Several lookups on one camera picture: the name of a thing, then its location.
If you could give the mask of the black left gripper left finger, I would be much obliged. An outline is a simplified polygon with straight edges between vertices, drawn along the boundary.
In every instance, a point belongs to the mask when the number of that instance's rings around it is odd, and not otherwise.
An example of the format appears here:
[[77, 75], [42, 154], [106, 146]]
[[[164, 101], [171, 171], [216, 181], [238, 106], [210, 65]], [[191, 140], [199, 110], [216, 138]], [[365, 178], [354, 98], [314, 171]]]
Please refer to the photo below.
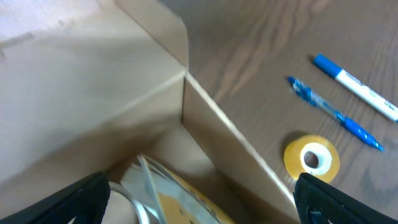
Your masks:
[[1, 224], [101, 224], [110, 193], [107, 177], [96, 172], [1, 219]]

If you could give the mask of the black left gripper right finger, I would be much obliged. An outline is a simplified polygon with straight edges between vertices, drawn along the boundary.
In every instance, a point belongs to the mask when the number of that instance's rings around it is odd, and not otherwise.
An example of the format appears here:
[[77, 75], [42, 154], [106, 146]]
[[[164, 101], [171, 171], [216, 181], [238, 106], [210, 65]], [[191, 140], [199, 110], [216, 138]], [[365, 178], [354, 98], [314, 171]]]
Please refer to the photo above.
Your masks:
[[397, 224], [309, 173], [299, 175], [294, 201], [301, 224]]

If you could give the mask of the white masking tape roll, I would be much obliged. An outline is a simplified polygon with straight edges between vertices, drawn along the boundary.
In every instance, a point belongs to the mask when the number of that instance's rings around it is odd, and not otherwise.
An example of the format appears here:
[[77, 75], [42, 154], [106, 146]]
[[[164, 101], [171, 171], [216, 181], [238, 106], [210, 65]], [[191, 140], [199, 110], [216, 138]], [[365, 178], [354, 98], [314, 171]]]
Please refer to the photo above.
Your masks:
[[134, 199], [132, 195], [121, 184], [117, 184], [115, 182], [109, 182], [109, 186], [112, 191], [121, 194], [132, 204], [140, 224], [150, 224], [150, 218], [143, 204]]

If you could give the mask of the yellow clear tape roll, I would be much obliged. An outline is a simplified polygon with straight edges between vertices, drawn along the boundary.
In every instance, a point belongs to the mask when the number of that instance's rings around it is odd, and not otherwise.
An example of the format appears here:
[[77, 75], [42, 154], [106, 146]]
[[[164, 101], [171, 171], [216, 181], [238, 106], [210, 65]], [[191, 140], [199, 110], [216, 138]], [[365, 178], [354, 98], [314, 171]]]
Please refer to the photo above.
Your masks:
[[[305, 163], [306, 153], [318, 159], [316, 167]], [[284, 150], [284, 164], [289, 175], [297, 180], [301, 173], [309, 173], [330, 183], [340, 169], [340, 157], [334, 145], [319, 135], [308, 134], [290, 142]]]

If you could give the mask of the yellow sticky note pad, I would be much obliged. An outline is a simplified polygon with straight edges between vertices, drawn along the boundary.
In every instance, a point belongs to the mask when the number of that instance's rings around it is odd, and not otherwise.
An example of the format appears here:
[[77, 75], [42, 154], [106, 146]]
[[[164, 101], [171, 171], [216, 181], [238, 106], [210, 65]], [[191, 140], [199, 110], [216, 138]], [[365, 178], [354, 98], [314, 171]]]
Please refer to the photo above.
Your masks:
[[145, 155], [120, 184], [143, 204], [150, 223], [234, 223], [220, 207], [182, 178]]

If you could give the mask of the blue ballpoint pen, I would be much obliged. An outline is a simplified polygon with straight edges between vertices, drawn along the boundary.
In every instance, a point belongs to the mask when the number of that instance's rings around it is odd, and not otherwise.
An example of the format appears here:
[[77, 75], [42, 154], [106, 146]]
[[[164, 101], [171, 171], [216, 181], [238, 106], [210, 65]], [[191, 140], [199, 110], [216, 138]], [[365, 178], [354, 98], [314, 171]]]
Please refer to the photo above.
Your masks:
[[353, 121], [351, 118], [345, 116], [342, 112], [331, 106], [320, 95], [315, 93], [309, 86], [304, 84], [303, 81], [296, 79], [294, 77], [287, 77], [290, 86], [296, 95], [301, 97], [308, 104], [320, 108], [321, 110], [328, 113], [333, 119], [337, 120], [348, 132], [353, 136], [356, 136], [360, 141], [366, 145], [377, 149], [378, 151], [384, 152], [383, 146], [376, 140], [374, 136], [369, 134], [364, 128], [362, 128], [358, 123]]

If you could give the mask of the open cardboard box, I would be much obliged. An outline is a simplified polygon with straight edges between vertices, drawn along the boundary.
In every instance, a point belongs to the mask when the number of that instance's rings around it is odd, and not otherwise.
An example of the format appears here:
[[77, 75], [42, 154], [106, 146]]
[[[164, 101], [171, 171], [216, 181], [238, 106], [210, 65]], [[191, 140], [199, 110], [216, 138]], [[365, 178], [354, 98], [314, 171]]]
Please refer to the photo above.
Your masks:
[[[158, 1], [1, 2], [1, 219], [90, 174], [157, 161], [234, 223], [298, 223], [294, 198], [188, 70]], [[139, 223], [111, 190], [102, 223]]]

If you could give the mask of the blue whiteboard marker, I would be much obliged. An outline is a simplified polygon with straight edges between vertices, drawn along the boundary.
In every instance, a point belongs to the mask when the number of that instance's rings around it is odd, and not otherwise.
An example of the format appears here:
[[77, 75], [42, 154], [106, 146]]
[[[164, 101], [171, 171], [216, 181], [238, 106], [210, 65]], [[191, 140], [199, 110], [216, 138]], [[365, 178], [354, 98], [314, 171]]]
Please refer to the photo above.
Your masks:
[[397, 107], [384, 99], [381, 95], [370, 89], [346, 70], [337, 66], [331, 60], [318, 54], [312, 63], [332, 79], [341, 83], [355, 95], [364, 100], [378, 112], [390, 120], [397, 122]]

